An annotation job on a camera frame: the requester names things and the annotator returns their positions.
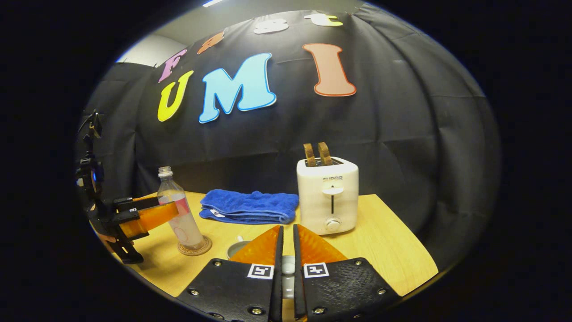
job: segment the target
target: toaster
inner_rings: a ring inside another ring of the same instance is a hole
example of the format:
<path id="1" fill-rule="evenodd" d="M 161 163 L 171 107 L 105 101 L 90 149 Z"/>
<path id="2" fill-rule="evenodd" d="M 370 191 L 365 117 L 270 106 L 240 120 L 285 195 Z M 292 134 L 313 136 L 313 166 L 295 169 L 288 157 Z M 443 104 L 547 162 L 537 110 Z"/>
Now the toaster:
<path id="1" fill-rule="evenodd" d="M 341 233 L 355 227 L 358 217 L 358 166 L 331 157 L 325 166 L 316 158 L 316 166 L 308 160 L 298 161 L 296 175 L 300 198 L 300 223 L 318 235 Z"/>

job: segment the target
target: pink letter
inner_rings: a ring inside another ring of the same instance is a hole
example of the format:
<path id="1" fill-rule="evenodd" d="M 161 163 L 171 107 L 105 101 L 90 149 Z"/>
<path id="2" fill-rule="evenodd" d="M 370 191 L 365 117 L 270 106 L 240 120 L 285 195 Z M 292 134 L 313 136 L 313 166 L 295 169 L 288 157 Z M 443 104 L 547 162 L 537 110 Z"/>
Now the pink letter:
<path id="1" fill-rule="evenodd" d="M 330 44 L 305 44 L 305 50 L 312 53 L 318 71 L 318 83 L 314 91 L 322 96 L 350 96 L 356 87 L 345 77 L 340 57 L 341 48 Z"/>
<path id="2" fill-rule="evenodd" d="M 159 79 L 158 83 L 160 83 L 162 80 L 164 80 L 165 78 L 167 78 L 171 75 L 171 69 L 173 67 L 177 66 L 179 59 L 181 59 L 181 56 L 183 56 L 185 53 L 186 53 L 186 49 L 183 49 L 183 50 L 181 50 L 181 52 L 179 52 L 175 56 L 173 56 L 173 57 L 167 59 L 167 61 L 165 61 L 165 69 L 163 70 L 163 75 Z"/>

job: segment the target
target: blue letter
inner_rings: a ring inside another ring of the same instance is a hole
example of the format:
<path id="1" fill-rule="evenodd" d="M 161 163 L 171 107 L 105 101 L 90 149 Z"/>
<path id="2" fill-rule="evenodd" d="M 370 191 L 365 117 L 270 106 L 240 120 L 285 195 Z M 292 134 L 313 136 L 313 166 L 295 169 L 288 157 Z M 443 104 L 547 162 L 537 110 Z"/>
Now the blue letter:
<path id="1" fill-rule="evenodd" d="M 250 111 L 274 104 L 276 95 L 268 89 L 266 75 L 266 63 L 270 57 L 272 54 L 262 53 L 247 58 L 236 72 L 234 79 L 228 76 L 223 68 L 206 74 L 202 78 L 206 84 L 205 101 L 198 121 L 207 123 L 217 119 L 220 112 L 215 106 L 215 96 L 226 114 L 232 112 L 241 88 L 243 98 L 237 105 L 240 111 Z"/>

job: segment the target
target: blue towel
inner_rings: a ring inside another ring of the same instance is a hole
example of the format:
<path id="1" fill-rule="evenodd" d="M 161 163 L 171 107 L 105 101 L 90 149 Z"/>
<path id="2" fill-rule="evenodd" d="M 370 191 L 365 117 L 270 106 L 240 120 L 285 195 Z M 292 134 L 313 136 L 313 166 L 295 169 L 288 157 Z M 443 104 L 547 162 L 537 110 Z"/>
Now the blue towel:
<path id="1" fill-rule="evenodd" d="M 264 224 L 290 223 L 294 220 L 298 195 L 263 194 L 255 191 L 241 194 L 214 189 L 201 200 L 201 218 L 221 222 Z"/>

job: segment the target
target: screw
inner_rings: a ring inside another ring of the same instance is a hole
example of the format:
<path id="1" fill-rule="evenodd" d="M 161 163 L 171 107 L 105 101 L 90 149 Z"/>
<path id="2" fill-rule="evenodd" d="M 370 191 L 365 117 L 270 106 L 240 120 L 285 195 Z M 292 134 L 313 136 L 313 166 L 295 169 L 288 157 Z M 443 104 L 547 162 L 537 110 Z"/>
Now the screw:
<path id="1" fill-rule="evenodd" d="M 325 308 L 317 307 L 312 311 L 314 314 L 324 314 Z"/>

